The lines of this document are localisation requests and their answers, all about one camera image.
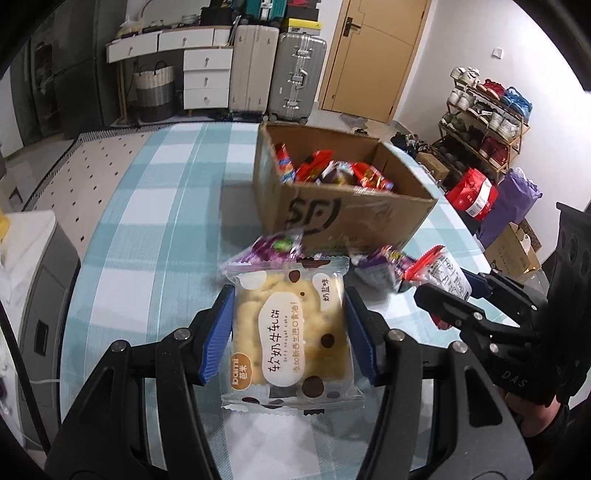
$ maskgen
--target screw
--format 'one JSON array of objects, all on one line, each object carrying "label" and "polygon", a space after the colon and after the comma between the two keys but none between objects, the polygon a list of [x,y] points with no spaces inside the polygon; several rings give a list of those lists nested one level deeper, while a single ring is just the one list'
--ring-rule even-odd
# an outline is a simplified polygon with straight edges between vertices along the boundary
[{"label": "screw", "polygon": [[174,331],[174,338],[177,340],[187,340],[191,336],[191,330],[188,328],[179,328]]},{"label": "screw", "polygon": [[388,338],[390,338],[390,340],[394,340],[395,342],[402,342],[404,337],[404,332],[396,328],[388,332]]},{"label": "screw", "polygon": [[125,340],[115,340],[111,344],[111,350],[117,353],[122,352],[123,350],[125,350],[126,347],[127,344],[125,343]]},{"label": "screw", "polygon": [[452,343],[452,348],[457,353],[466,353],[468,351],[468,346],[464,342],[455,341]]}]

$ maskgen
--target red shoe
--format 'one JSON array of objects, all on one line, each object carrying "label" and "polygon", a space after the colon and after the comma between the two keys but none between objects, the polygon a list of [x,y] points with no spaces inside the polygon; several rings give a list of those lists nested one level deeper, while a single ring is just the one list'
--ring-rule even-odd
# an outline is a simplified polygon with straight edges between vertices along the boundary
[{"label": "red shoe", "polygon": [[486,94],[495,100],[500,100],[505,94],[505,87],[500,83],[493,82],[491,79],[486,79],[482,86],[486,89]]},{"label": "red shoe", "polygon": [[488,159],[489,157],[493,156],[496,150],[495,139],[491,137],[486,137],[482,141],[482,146],[478,153],[482,155],[484,158]]},{"label": "red shoe", "polygon": [[494,138],[491,140],[495,144],[495,151],[489,161],[495,168],[501,169],[509,161],[509,147]]}]

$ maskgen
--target wooden door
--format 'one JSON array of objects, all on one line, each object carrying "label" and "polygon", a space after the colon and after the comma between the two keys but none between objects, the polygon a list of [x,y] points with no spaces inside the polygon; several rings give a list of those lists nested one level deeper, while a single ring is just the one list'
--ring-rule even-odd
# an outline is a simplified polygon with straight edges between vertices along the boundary
[{"label": "wooden door", "polygon": [[389,122],[414,57],[427,1],[349,1],[340,37],[333,41],[338,47],[323,109]]}]

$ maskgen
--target door frame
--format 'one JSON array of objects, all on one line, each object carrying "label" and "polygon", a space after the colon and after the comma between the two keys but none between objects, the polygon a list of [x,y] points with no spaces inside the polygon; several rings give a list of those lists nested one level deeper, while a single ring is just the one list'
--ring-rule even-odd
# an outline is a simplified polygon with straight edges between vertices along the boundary
[{"label": "door frame", "polygon": [[[320,93],[318,95],[318,100],[319,100],[321,110],[324,110],[324,102],[326,101],[326,92],[329,88],[330,77],[332,75],[333,68],[335,66],[336,53],[339,48],[340,39],[343,38],[343,30],[345,28],[345,19],[347,17],[347,12],[349,10],[350,2],[351,2],[351,0],[343,0],[343,3],[340,6],[339,16],[337,18],[337,22],[336,22],[336,26],[335,26],[335,33],[333,34],[332,43],[330,44],[329,56],[326,61],[326,68],[324,69],[324,76],[322,78],[322,84],[320,85]],[[417,40],[414,43],[413,52],[411,53],[411,56],[410,56],[410,61],[408,62],[406,72],[404,73],[404,77],[402,78],[402,83],[400,85],[400,88],[398,89],[398,93],[396,95],[396,98],[394,99],[394,103],[392,104],[392,111],[390,113],[389,120],[388,120],[389,124],[392,123],[392,120],[394,119],[394,115],[396,114],[396,110],[398,108],[398,104],[399,104],[400,99],[402,97],[402,93],[403,93],[404,88],[406,87],[406,83],[408,81],[408,76],[410,75],[410,71],[413,68],[414,60],[415,60],[415,57],[417,56],[418,46],[421,43],[421,40],[423,38],[425,24],[427,23],[427,17],[430,13],[430,10],[431,10],[431,3],[432,3],[432,0],[427,0],[427,3],[425,4],[425,10],[423,13],[423,18],[421,19],[421,25],[418,28]]]}]

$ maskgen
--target laundry basket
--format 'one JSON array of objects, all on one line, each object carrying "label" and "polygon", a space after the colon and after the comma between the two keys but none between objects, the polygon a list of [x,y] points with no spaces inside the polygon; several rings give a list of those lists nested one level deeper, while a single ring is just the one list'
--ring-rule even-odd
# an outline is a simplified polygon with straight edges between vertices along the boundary
[{"label": "laundry basket", "polygon": [[142,122],[158,122],[174,115],[174,68],[158,68],[134,73],[138,94],[139,117]]}]

